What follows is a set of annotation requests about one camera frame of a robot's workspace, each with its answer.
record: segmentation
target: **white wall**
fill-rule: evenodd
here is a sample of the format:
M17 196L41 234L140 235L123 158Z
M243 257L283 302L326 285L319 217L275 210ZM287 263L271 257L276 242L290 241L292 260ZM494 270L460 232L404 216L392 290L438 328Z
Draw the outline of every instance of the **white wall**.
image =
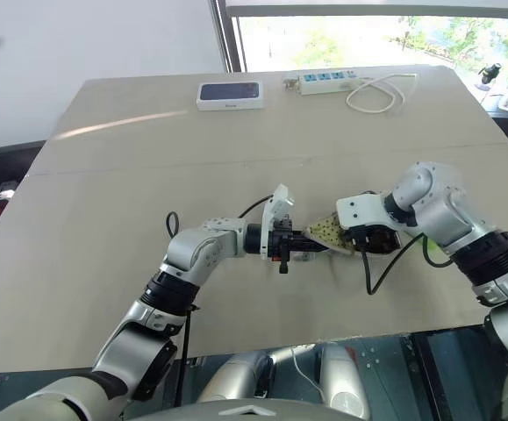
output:
M0 146L46 139L87 79L223 70L208 0L0 0Z

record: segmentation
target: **beige table surface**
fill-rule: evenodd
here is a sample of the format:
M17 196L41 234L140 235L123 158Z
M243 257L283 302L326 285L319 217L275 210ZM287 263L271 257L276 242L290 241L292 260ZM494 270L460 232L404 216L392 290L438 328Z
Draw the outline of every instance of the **beige table surface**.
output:
M349 110L345 94L285 91L280 73L87 82L0 219L0 372L91 365L160 264L171 210L197 226L282 182L302 228L336 199L388 189L431 160L457 166L473 203L508 230L507 138L452 70L358 69L401 71L418 72L418 88L380 116ZM197 111L197 85L226 80L263 81L265 109ZM375 277L389 259L371 261ZM457 269L428 267L418 247L372 297L360 259L321 253L288 275L257 256L226 260L197 304L191 355L478 324L486 313Z

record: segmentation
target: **wire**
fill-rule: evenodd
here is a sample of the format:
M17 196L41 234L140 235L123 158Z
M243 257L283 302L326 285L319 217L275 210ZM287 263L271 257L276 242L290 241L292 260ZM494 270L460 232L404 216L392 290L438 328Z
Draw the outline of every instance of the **wire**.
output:
M269 196L265 196L263 197L262 199L258 200L257 202L255 202L254 204L252 204L249 208L247 208L246 210L244 210L242 213L240 213L240 215L238 216L238 218L243 218L245 217L255 206L258 206L259 204L262 204L263 202L267 202L271 197L273 197L273 195L269 195Z
M182 406L183 379L185 378L185 364L187 362L187 352L190 346L190 325L191 312L193 309L187 310L185 319L185 332L183 334L182 358L180 359L179 373L177 375L177 385L175 386L174 408Z
M294 350L294 347L292 346L290 348L290 353L292 353L292 362L294 363L295 365L295 369L297 370L297 372L303 376L303 378L312 385L312 387L318 391L319 395L320 395L320 399L322 399L322 402L325 402L326 401L326 397L324 396L324 390L322 390L318 384L316 384L310 377L308 377L306 374L304 374L302 372L302 370L298 367L298 363L297 363L297 355L295 354L295 350Z
M444 261L443 263L435 263L434 261L431 260L431 258L429 257L429 249L427 248L427 241L428 240L429 239L427 238L427 236L424 235L423 236L423 257L426 260L426 262L429 263L434 268L446 268L446 267L452 265L453 261L450 259L448 259L447 261Z
M174 230L172 231L172 225L170 224L171 218L174 219ZM166 216L166 229L168 230L168 235L172 239L177 235L180 231L180 217L177 216L177 213L173 210Z
M387 79L390 79L392 77L413 77L413 84L412 84L410 92L408 93L407 96L395 84L387 82ZM353 108L354 110L357 110L360 112L367 113L367 114L381 114L383 112L390 110L396 104L396 95L394 95L390 90L385 89L382 86L376 84L377 82L382 82L382 83L388 85L389 87L391 87L392 89L394 89L394 91L400 96L400 100L401 100L400 107L403 107L404 104L407 102L407 98L410 97L411 95L413 95L413 92L415 91L417 84L418 84L418 78L419 78L418 75L415 73L393 73L391 75L386 75L383 77L377 77L375 79L370 79L369 81L363 83L361 86L359 86L355 90L353 90L349 95L347 95L347 98L345 99L345 103L348 107ZM358 105L353 104L351 99L355 95L357 95L357 93L361 92L362 89L365 89L367 87L378 89L378 90L382 91L383 93L385 93L386 95L388 95L390 97L390 103L379 110L371 110L368 108L362 108Z
M384 282L384 279L386 279L386 276L392 270L392 268L394 267L396 262L400 259L400 257L402 257L404 255L404 253L407 252L409 250L409 248L411 246L413 246L422 237L423 237L423 234L419 234L419 235L415 236L413 239L411 239L411 241L408 244L406 244L402 248L402 250L400 250L398 252L396 257L394 259L392 259L392 261L384 269L383 274L380 275L380 278L378 278L378 281L376 282L376 285L374 287L371 287L371 284L370 284L370 282L371 282L371 280L370 280L370 267L368 266L367 251L364 249L364 247L361 249L362 263L363 263L363 266L365 267L365 284L367 285L367 294L369 294L370 296L373 296L378 291L378 289L380 288L380 286Z

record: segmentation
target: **window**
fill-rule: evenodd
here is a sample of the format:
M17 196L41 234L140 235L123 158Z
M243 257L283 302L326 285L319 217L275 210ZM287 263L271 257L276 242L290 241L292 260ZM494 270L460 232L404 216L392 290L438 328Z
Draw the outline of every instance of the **window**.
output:
M476 92L484 66L501 63L491 92L508 85L508 19L430 16L244 17L248 71L432 64Z

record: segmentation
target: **black cable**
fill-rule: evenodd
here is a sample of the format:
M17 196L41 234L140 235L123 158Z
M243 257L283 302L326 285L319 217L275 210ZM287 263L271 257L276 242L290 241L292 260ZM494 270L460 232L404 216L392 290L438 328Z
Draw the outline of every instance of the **black cable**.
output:
M414 237L413 239L411 239L411 241L406 244L402 250L400 250L398 252L398 254L396 255L396 257L394 259L392 259L392 261L388 264L388 266L384 269L384 272L382 275L380 275L380 278L378 278L378 281L376 282L375 286L374 287L371 287L370 285L370 267L368 266L368 256L367 256L367 251L364 249L364 247L361 249L361 256L362 256L362 263L363 263L363 266L365 267L365 283L367 285L367 294L369 294L370 296L373 296L377 291L378 289L380 288L380 286L382 285L382 283L384 282L384 279L386 279L386 276L388 275L388 273L392 270L392 268L394 267L394 265L396 264L396 262L400 259L400 257L402 257L404 255L405 252L408 251L408 249L413 246L419 239L421 239L421 237L423 237L423 234L419 234L417 235L416 237Z
M426 262L429 263L434 268L446 268L447 266L452 265L453 261L450 259L448 259L447 261L445 261L443 263L435 263L434 261L431 260L431 258L429 257L429 249L427 248L427 241L428 240L429 239L427 238L427 236L424 235L423 236L423 257L426 260Z
M170 224L171 218L174 218L174 230L172 231L172 226ZM168 213L166 216L166 229L168 230L168 235L172 239L176 236L176 234L180 231L180 218L177 216L177 213L173 210Z
M238 216L238 218L243 218L245 217L255 206L259 205L259 204L262 204L263 202L266 202L268 201L271 197L273 197L273 195L269 195L269 196L265 196L263 197L262 199L258 200L257 202L255 202L254 204L252 204L249 208L247 208L246 210L244 210L242 213L240 213L240 215Z
M187 310L187 317L185 319L185 332L183 334L182 358L180 359L180 369L177 375L177 385L175 386L174 408L182 406L183 378L185 377L187 350L190 345L191 312L193 310L194 309Z

